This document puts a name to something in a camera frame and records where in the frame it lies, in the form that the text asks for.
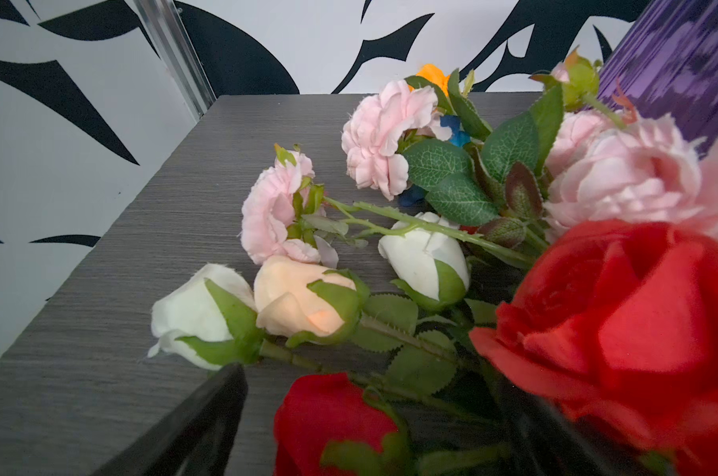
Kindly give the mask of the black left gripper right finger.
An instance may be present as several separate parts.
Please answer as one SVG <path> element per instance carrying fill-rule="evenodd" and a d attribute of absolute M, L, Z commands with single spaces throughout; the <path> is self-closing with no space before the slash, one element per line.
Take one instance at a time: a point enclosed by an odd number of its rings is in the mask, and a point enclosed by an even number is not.
<path fill-rule="evenodd" d="M 634 452 L 586 422 L 571 422 L 547 400 L 509 380 L 498 384 L 499 402 L 520 475 L 650 475 Z"/>

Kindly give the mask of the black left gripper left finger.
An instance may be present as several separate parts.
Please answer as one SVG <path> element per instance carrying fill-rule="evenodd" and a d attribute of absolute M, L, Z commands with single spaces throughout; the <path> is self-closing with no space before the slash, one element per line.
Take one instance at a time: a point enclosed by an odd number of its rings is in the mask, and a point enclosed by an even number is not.
<path fill-rule="evenodd" d="M 96 475 L 222 475 L 239 428 L 248 383 L 230 364 Z"/>

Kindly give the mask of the small red rose stem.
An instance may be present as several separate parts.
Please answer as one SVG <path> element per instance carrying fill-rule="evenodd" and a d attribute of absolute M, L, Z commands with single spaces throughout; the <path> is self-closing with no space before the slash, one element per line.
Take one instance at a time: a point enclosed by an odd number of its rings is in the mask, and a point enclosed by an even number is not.
<path fill-rule="evenodd" d="M 297 379 L 273 436 L 275 475 L 454 475 L 511 456 L 504 443 L 417 455 L 406 421 L 345 373 Z"/>

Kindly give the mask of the large red rose stem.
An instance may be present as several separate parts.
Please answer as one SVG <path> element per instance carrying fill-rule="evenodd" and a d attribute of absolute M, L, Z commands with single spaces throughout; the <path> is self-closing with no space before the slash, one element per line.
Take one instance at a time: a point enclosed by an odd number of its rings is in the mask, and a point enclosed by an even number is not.
<path fill-rule="evenodd" d="M 478 353 L 569 420 L 681 475 L 718 475 L 718 241 L 668 222 L 588 221 L 551 245 Z"/>

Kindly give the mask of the purple ribbed glass vase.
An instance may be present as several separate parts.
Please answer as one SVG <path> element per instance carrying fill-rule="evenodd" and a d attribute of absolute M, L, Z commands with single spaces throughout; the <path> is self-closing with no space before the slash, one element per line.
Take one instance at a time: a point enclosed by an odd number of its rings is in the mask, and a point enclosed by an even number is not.
<path fill-rule="evenodd" d="M 601 71 L 599 99 L 621 91 L 638 113 L 670 113 L 705 154 L 718 138 L 718 0 L 652 1 Z"/>

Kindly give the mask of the pink peony flower stem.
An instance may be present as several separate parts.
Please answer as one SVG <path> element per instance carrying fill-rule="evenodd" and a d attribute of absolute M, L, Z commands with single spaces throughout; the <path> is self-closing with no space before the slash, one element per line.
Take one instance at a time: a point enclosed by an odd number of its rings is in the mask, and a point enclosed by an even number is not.
<path fill-rule="evenodd" d="M 704 159 L 674 119 L 621 112 L 566 113 L 545 160 L 549 195 L 530 203 L 550 244 L 584 225 L 669 223 L 718 242 L 718 140 Z"/>

